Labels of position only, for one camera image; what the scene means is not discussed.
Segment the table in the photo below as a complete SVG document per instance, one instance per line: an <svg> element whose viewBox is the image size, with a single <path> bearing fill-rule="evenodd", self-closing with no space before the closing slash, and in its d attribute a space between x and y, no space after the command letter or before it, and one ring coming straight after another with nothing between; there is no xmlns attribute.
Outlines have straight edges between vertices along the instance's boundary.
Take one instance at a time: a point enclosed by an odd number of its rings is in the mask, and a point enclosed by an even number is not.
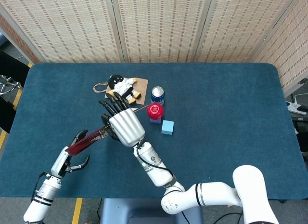
<svg viewBox="0 0 308 224"><path fill-rule="evenodd" d="M28 74L11 134L0 161L0 196L30 197L38 175L50 172L62 148L81 129L102 126L103 94L93 85L112 74L162 86L164 119L172 135L138 112L149 141L162 161L189 188L222 181L233 186L232 172L251 164L264 174L269 199L308 197L308 173L285 105L277 70L269 64L152 63L38 64ZM72 158L90 161L67 174L59 197L161 198L133 155L111 138Z"/></svg>

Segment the stuffed toy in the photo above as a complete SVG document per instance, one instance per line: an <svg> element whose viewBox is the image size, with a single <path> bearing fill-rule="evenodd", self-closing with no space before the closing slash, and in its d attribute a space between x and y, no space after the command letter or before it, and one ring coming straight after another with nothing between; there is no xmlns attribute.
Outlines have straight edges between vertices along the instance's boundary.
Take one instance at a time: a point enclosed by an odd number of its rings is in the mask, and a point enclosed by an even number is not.
<svg viewBox="0 0 308 224"><path fill-rule="evenodd" d="M141 97L140 92L134 90L132 86L135 82L137 82L136 78L128 79L121 75L112 75L108 80L108 86L111 88L108 93L114 95L114 92L117 92L124 97L130 105L135 104L136 99Z"/></svg>

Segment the can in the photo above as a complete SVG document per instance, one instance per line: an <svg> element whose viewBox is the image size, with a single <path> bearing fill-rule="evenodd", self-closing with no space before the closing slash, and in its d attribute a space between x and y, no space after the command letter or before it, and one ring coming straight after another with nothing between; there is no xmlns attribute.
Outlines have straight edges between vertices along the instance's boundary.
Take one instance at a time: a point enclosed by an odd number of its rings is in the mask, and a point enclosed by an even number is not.
<svg viewBox="0 0 308 224"><path fill-rule="evenodd" d="M164 89L159 86L153 87L151 94L151 102L159 103L162 106L164 104L164 100L165 100Z"/></svg>

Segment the blue cube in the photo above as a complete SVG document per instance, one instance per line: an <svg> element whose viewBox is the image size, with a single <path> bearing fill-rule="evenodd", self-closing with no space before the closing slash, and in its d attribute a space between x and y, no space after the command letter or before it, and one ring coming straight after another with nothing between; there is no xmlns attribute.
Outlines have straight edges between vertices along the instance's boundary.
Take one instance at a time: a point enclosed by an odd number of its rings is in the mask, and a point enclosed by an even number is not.
<svg viewBox="0 0 308 224"><path fill-rule="evenodd" d="M162 134L172 135L173 125L173 121L163 120Z"/></svg>

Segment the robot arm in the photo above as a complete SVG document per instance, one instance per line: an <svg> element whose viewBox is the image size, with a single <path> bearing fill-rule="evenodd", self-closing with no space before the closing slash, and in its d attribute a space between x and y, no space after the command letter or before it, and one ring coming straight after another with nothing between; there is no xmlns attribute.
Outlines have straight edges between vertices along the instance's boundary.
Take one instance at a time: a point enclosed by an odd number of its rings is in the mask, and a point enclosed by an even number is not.
<svg viewBox="0 0 308 224"><path fill-rule="evenodd" d="M84 138L87 131L88 130L83 130L79 132L72 141L71 145ZM46 214L50 209L54 198L56 197L58 191L61 189L62 179L64 178L65 174L67 172L81 170L87 165L90 158L89 156L86 157L82 164L77 166L70 166L71 156L69 156L68 152L66 151L67 148L68 147L66 146L62 149L57 160L51 168L51 173L45 174L47 179L44 180L43 185L36 192L36 194L33 194L31 198L31 204L24 214L25 224L43 223L43 220L46 217Z"/></svg>
<svg viewBox="0 0 308 224"><path fill-rule="evenodd" d="M245 224L278 224L270 208L265 182L259 169L240 166L233 173L235 189L222 182L194 184L189 190L177 182L149 142L144 142L145 131L130 108L125 107L121 96L115 93L122 109L103 105L112 117L109 122L125 146L134 148L134 155L156 186L166 192L161 204L165 212L176 214L194 206L237 205L243 207Z"/></svg>

